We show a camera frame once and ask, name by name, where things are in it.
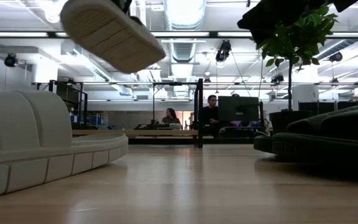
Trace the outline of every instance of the ceiling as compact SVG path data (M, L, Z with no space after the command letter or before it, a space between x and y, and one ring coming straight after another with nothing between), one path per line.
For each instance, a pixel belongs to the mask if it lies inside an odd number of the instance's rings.
M61 31L59 22L51 23L45 18L45 2L49 0L0 0L0 31ZM202 30L240 30L237 27L237 21L246 13L246 1L236 0L207 0L204 24ZM251 7L258 1L252 1ZM145 20L150 30L166 30L162 0L150 0L145 2ZM351 8L339 14L338 21L334 31L358 31L358 3ZM162 45L169 55L169 45L162 40ZM329 40L332 44L339 40ZM193 69L191 76L194 79L205 78L206 72L209 72L211 81L215 82L218 77L219 82L241 82L242 78L247 82L259 82L262 77L267 82L271 76L278 72L288 73L283 66L279 71L274 67L266 68L263 66L262 59L258 51L255 50L255 44L249 39L230 39L232 45L232 54L225 61L223 68L217 68L214 61L217 48L222 39L198 39L196 48L196 59L192 62ZM62 54L62 39L0 39L0 48L7 46L33 46L50 54L56 61L62 65L59 69L59 75L72 77L77 81L94 80L94 74L80 63L70 61L67 55ZM321 60L318 69L318 81L328 82L332 77L344 77L341 82L358 81L358 42L341 50L344 60L338 64L331 65L330 62ZM108 63L91 56L92 61L99 66L109 76L117 81L133 81L130 75L121 74ZM173 78L171 71L172 60L166 57L158 63L161 72L161 78ZM94 86L92 90L105 90L105 86Z

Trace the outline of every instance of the shoe sole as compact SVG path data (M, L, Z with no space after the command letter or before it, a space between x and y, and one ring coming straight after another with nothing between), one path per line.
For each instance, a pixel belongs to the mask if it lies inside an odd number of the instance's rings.
M69 0L60 20L72 41L121 72L138 72L165 57L149 30L110 0Z

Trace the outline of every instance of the desk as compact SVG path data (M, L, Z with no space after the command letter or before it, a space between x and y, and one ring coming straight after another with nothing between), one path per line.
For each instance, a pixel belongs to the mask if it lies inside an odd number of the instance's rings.
M128 136L198 136L196 130L73 130L73 135L76 136L106 133L122 133Z
M203 137L198 136L197 130L73 130L74 136L108 133L126 134L130 144L153 144L158 139L158 143L194 144L203 147Z

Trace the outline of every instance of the wall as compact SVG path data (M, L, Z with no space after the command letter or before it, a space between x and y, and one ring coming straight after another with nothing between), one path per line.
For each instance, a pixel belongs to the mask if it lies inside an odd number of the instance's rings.
M8 68L0 59L0 91L4 90L35 90L31 85L32 72L23 68Z

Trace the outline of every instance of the black ceiling fixture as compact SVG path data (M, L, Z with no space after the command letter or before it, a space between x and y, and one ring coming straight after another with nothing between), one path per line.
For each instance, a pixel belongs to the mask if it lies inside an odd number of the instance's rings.
M16 58L15 53L8 54L4 60L5 66L9 68L14 68L19 63L18 59Z
M231 51L231 44L230 40L223 40L217 54L216 54L216 61L217 62L224 62L230 55Z
M342 59L343 59L343 55L340 52L337 52L328 58L330 62L340 62Z
M282 21L285 26L292 25L300 16L307 16L313 11L334 4L342 12L358 0L261 0L255 7L242 16L237 22L240 29L250 30L257 44L271 38L276 24Z
M275 77L272 78L272 81L270 81L273 85L272 86L277 86L280 83L284 82L284 76L282 74L278 74Z

